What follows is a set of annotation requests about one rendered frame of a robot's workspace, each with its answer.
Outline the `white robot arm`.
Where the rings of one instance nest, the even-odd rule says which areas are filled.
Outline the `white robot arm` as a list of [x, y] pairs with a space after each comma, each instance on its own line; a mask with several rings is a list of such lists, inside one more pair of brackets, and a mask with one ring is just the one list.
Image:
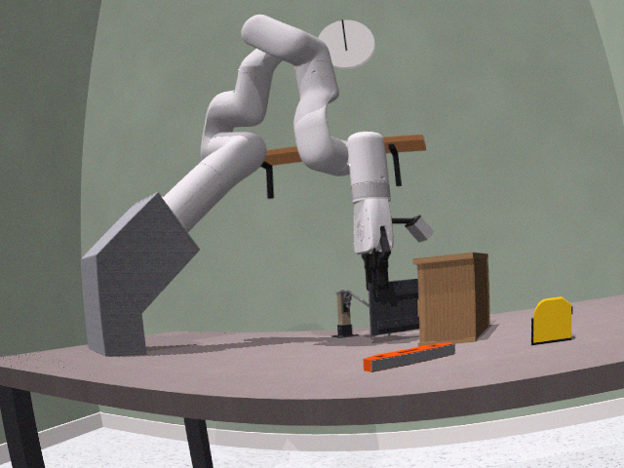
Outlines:
[[189, 232], [228, 191], [264, 162], [264, 140], [253, 133], [233, 132], [232, 127], [252, 127], [263, 121], [273, 72], [282, 60], [294, 66], [300, 95], [293, 129], [302, 162], [309, 169], [332, 176], [350, 175], [352, 200], [390, 197], [383, 136], [361, 132], [346, 141], [330, 135], [327, 105], [338, 98], [339, 89], [328, 46], [265, 15], [248, 19], [242, 38], [256, 49], [243, 60], [235, 91], [217, 95], [209, 105], [202, 162], [162, 197], [185, 230]]

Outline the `orange and grey bar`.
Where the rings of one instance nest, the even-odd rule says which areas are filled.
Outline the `orange and grey bar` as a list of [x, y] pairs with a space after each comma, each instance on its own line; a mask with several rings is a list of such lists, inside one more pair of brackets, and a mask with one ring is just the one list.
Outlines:
[[455, 354], [454, 343], [426, 345], [401, 351], [378, 354], [364, 359], [364, 371], [383, 371], [438, 359], [453, 354]]

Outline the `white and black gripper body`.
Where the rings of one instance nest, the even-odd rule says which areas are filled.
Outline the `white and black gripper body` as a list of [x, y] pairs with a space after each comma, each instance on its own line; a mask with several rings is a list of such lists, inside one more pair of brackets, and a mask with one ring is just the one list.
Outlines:
[[[388, 201], [389, 200], [389, 201]], [[380, 226], [385, 226], [390, 249], [394, 246], [390, 197], [372, 196], [352, 200], [354, 206], [354, 251], [356, 254], [381, 251]]]

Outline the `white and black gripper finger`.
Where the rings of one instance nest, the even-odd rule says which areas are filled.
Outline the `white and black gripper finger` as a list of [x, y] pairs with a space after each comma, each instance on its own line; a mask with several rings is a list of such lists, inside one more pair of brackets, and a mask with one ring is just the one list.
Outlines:
[[372, 256], [371, 253], [363, 253], [362, 254], [362, 259], [365, 258], [365, 270], [366, 270], [366, 285], [367, 285], [367, 291], [369, 290], [369, 283], [372, 283], [372, 279], [371, 279], [371, 270], [373, 269], [373, 265], [372, 265]]
[[[373, 249], [372, 253], [372, 265], [371, 271], [372, 289], [374, 291], [388, 290], [388, 258], [391, 254], [389, 241], [387, 238], [385, 226], [380, 226], [380, 245], [381, 252], [376, 252]], [[386, 269], [385, 269], [386, 268]]]

